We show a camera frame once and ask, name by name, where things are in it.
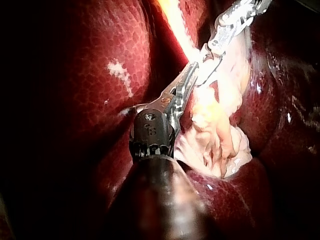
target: white spot on liver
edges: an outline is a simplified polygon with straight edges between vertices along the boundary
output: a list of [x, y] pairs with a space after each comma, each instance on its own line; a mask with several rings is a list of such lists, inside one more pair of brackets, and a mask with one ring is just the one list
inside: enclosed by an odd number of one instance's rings
[[213, 190], [212, 186], [210, 186], [209, 184], [206, 185], [208, 187], [208, 189]]
[[258, 94], [261, 94], [261, 87], [259, 86], [259, 84], [256, 85], [256, 90], [258, 92]]
[[123, 82], [126, 88], [126, 91], [128, 92], [129, 98], [132, 98], [134, 94], [132, 93], [132, 89], [130, 86], [131, 78], [130, 78], [130, 74], [128, 73], [128, 70], [126, 68], [123, 68], [123, 63], [120, 63], [117, 59], [114, 58], [113, 62], [109, 62], [105, 66], [105, 69], [109, 70], [111, 76], [115, 76], [116, 78], [119, 78]]
[[288, 113], [286, 114], [286, 116], [287, 116], [287, 119], [288, 119], [288, 123], [291, 123], [291, 115], [290, 115], [290, 113], [288, 112]]

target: robotic instrument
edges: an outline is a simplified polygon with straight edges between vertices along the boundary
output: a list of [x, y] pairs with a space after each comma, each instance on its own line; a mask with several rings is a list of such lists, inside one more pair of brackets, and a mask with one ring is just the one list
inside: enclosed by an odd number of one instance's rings
[[[229, 43], [266, 12], [272, 0], [238, 0], [215, 21], [215, 31], [153, 102], [135, 105], [129, 149], [133, 166], [107, 216], [107, 236], [139, 240], [220, 239], [197, 191], [174, 159], [180, 117], [194, 87], [212, 83]], [[213, 60], [210, 69], [204, 62]]]

